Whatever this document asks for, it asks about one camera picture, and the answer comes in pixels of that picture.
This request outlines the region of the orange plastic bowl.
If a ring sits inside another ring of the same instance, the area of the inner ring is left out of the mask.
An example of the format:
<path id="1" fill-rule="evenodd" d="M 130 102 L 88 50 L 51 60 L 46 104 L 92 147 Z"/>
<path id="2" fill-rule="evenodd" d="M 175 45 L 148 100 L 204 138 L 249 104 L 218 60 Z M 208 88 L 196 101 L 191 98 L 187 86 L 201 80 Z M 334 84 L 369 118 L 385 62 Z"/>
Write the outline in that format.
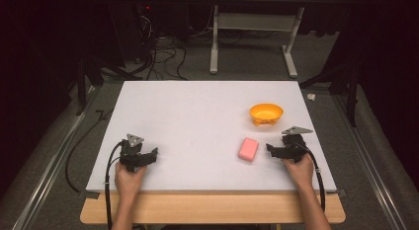
<path id="1" fill-rule="evenodd" d="M 249 111 L 254 125 L 275 125 L 284 114 L 284 110 L 275 104 L 258 104 Z"/>

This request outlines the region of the black metal stand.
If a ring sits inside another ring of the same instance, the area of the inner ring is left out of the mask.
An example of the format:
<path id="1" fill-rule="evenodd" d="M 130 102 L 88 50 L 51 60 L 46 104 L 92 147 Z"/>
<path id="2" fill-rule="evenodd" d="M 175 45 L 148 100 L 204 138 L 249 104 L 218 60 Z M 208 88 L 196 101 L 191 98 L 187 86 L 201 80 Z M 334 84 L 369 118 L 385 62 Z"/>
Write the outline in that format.
<path id="1" fill-rule="evenodd" d="M 355 127 L 355 109 L 357 103 L 358 71 L 357 67 L 344 63 L 333 68 L 323 70 L 320 74 L 299 83 L 305 89 L 316 83 L 330 82 L 331 95 L 347 95 L 346 116 L 349 123 Z"/>
<path id="2" fill-rule="evenodd" d="M 81 115 L 87 109 L 87 85 L 89 81 L 93 87 L 102 87 L 104 78 L 102 71 L 106 69 L 128 81 L 141 81 L 142 77 L 137 77 L 133 73 L 126 72 L 116 65 L 112 65 L 105 60 L 86 55 L 80 58 L 77 63 L 77 115 Z"/>

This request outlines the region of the pink soap bar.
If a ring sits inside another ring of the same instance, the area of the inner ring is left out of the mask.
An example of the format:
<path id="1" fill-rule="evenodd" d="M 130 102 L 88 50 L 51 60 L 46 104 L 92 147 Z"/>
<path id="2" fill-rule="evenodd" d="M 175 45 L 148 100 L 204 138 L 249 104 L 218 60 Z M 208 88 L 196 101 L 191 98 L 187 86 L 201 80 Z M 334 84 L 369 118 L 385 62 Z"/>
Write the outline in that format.
<path id="1" fill-rule="evenodd" d="M 259 147 L 258 141 L 246 137 L 243 139 L 241 143 L 241 146 L 238 152 L 238 157 L 244 161 L 252 162 L 256 156 L 258 147 Z"/>

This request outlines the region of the person's right hand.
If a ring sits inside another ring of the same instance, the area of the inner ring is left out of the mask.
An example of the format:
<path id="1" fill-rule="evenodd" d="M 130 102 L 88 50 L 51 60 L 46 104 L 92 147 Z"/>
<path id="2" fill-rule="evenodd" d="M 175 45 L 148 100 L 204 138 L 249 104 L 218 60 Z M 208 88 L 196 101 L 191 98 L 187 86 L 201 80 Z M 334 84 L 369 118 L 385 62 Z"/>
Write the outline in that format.
<path id="1" fill-rule="evenodd" d="M 313 190 L 312 177 L 314 165 L 308 154 L 302 156 L 298 163 L 288 159 L 282 159 L 296 188 L 299 191 Z"/>

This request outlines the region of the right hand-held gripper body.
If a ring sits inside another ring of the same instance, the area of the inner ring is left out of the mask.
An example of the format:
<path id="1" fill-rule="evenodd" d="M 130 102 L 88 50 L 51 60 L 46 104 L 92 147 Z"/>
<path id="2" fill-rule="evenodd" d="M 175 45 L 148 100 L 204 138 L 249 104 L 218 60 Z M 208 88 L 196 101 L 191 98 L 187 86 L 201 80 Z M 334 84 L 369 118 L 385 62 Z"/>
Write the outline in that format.
<path id="1" fill-rule="evenodd" d="M 292 126 L 282 132 L 285 149 L 289 153 L 290 159 L 293 159 L 295 163 L 298 163 L 305 154 L 310 153 L 302 136 L 311 132 L 311 129 L 298 126 Z"/>

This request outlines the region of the white board table cover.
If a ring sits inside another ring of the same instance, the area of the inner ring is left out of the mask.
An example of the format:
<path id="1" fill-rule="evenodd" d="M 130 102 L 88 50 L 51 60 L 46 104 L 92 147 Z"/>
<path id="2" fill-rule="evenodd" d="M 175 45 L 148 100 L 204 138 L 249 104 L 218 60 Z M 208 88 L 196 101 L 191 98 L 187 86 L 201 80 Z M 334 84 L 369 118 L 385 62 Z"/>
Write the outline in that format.
<path id="1" fill-rule="evenodd" d="M 254 125 L 258 104 L 275 104 L 284 114 L 275 125 Z M 109 165 L 117 143 L 128 134 L 144 139 L 145 153 L 158 148 L 146 171 L 146 191 L 291 191 L 286 168 L 266 149 L 281 146 L 292 126 L 311 129 L 303 137 L 321 174 L 316 186 L 336 188 L 299 85 L 293 81 L 159 81 L 123 84 L 87 188 L 114 185 Z M 259 142 L 252 162 L 238 157 L 244 138 Z"/>

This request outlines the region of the aluminium floor rail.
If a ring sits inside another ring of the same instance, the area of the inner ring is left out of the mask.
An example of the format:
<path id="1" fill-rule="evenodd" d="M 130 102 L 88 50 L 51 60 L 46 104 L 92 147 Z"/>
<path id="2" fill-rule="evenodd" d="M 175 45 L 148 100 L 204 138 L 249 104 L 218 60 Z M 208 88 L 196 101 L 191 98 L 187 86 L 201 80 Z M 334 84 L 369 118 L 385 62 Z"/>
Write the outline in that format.
<path id="1" fill-rule="evenodd" d="M 393 201 L 393 198 L 387 186 L 384 184 L 384 181 L 382 180 L 358 129 L 355 128 L 347 118 L 346 107 L 343 99 L 340 96 L 333 96 L 332 100 L 341 117 L 344 119 L 352 139 L 355 142 L 357 147 L 357 155 L 361 161 L 361 166 L 367 175 L 367 178 L 375 193 L 376 199 L 387 219 L 391 230 L 407 230 L 407 227 Z"/>
<path id="2" fill-rule="evenodd" d="M 78 114 L 76 89 L 70 95 L 73 101 L 47 129 L 12 185 L 8 200 L 15 201 L 18 215 L 11 230 L 31 228 L 69 155 L 69 146 L 85 117 L 84 109 Z"/>

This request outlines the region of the white metal desk frame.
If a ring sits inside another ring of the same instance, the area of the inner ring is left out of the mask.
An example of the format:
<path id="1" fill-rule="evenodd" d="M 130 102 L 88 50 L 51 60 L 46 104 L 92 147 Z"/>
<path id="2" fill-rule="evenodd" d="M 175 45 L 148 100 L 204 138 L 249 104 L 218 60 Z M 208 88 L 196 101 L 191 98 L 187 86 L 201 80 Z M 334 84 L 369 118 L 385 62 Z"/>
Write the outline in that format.
<path id="1" fill-rule="evenodd" d="M 282 54 L 289 76 L 296 78 L 297 72 L 293 62 L 292 49 L 303 13 L 303 7 L 299 7 L 294 15 L 219 13 L 218 7 L 214 6 L 209 73 L 216 74 L 218 71 L 218 32 L 220 30 L 282 32 L 290 34 L 289 42 L 282 46 Z"/>

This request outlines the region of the person's left hand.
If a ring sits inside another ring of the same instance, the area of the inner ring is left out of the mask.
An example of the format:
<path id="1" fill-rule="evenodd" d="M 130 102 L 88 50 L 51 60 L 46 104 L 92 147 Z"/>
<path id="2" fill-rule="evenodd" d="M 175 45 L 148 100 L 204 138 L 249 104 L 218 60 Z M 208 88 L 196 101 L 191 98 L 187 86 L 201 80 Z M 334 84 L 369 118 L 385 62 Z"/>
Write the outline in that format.
<path id="1" fill-rule="evenodd" d="M 138 194 L 146 170 L 147 167 L 141 167 L 135 173 L 132 173 L 121 162 L 116 164 L 115 182 L 121 197 L 136 196 Z"/>

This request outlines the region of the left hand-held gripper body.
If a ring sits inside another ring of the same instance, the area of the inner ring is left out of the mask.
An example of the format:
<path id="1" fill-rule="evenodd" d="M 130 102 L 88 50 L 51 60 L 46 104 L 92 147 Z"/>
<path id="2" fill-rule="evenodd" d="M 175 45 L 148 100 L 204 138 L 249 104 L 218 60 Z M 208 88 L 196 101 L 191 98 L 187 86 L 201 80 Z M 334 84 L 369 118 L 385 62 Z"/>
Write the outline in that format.
<path id="1" fill-rule="evenodd" d="M 142 137 L 133 134 L 128 134 L 123 140 L 120 162 L 129 172 L 134 173 L 136 169 L 148 164 L 147 156 L 140 153 L 143 141 Z"/>

